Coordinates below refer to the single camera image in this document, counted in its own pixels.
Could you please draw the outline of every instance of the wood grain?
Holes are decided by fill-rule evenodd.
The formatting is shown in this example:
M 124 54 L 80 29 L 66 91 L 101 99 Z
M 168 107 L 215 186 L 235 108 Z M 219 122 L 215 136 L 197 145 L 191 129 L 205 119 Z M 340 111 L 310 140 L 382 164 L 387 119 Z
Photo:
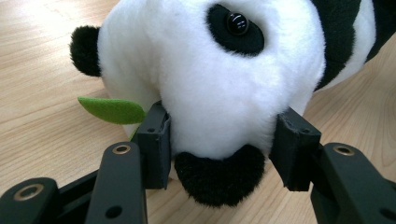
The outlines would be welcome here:
M 0 194 L 48 176 L 59 187 L 99 166 L 103 151 L 126 140 L 120 126 L 93 118 L 78 96 L 106 97 L 99 78 L 69 59 L 80 25 L 100 25 L 115 0 L 0 0 Z M 396 35 L 356 76 L 317 92 L 305 117 L 322 143 L 359 148 L 396 181 Z M 283 188 L 272 164 L 260 187 L 236 208 L 211 209 L 178 181 L 148 190 L 149 223 L 316 223 L 307 192 Z

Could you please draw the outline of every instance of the panda head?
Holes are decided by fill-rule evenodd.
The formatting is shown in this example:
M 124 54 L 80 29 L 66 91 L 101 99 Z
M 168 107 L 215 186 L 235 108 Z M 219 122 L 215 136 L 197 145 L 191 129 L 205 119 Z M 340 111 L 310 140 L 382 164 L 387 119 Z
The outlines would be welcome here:
M 100 28 L 77 28 L 71 53 L 110 97 L 162 100 L 183 187 L 234 206 L 260 183 L 276 116 L 303 112 L 323 46 L 309 0 L 121 0 Z

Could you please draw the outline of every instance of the white fur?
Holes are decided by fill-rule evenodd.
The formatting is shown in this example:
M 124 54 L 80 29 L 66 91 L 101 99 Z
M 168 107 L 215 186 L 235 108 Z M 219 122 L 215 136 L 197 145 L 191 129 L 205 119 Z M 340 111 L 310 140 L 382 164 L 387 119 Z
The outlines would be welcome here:
M 220 3 L 263 31 L 256 57 L 226 52 L 206 12 Z M 162 99 L 173 153 L 223 159 L 245 144 L 268 155 L 276 115 L 300 113 L 324 69 L 324 38 L 309 0 L 121 0 L 98 41 L 111 97 L 146 110 Z
M 352 56 L 346 62 L 346 67 L 335 79 L 322 88 L 323 90 L 356 74 L 366 62 L 367 55 L 375 43 L 375 15 L 372 0 L 361 0 L 361 7 L 353 23 L 353 28 L 355 29 L 355 41 Z

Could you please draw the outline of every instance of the stuffed panda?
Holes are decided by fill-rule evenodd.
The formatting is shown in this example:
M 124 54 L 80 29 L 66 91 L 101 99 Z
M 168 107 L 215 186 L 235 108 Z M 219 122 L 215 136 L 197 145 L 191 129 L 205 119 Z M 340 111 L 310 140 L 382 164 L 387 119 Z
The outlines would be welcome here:
M 395 30 L 393 0 L 120 0 L 70 47 L 111 98 L 145 111 L 162 101 L 178 178 L 217 207 L 260 183 L 278 114 L 303 114 L 314 91 L 358 72 Z

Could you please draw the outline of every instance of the green leaf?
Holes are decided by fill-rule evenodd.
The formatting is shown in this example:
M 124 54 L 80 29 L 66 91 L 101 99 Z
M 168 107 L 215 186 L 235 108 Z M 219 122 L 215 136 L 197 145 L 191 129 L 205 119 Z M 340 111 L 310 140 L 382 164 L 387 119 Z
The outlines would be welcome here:
M 92 115 L 115 124 L 141 123 L 146 116 L 142 106 L 127 100 L 78 97 L 78 101 Z

